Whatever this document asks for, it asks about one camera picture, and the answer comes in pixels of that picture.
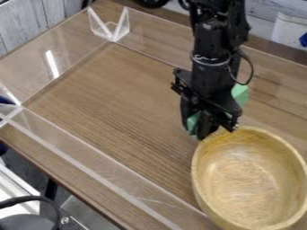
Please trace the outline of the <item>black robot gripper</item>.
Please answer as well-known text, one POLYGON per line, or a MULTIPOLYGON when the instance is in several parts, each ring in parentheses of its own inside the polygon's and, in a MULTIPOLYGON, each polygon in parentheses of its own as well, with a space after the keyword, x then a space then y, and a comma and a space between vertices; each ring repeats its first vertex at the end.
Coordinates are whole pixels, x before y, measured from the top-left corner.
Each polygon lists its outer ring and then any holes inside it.
POLYGON ((176 67, 170 89, 180 95, 182 127, 202 140, 218 128, 232 132, 241 116, 241 107, 230 90, 237 82, 238 61, 201 63, 192 70, 176 67))

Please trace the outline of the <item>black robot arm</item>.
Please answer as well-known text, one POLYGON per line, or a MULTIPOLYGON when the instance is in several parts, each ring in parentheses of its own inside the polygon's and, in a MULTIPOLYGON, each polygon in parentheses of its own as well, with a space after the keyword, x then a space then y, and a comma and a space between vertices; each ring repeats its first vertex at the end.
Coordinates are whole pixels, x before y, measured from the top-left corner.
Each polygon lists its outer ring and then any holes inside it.
POLYGON ((172 90, 180 95, 181 123, 197 139, 220 128, 233 131, 241 116, 234 96, 240 63, 248 59, 241 44, 250 30, 244 0, 186 0, 192 33, 192 69, 173 69, 172 90))

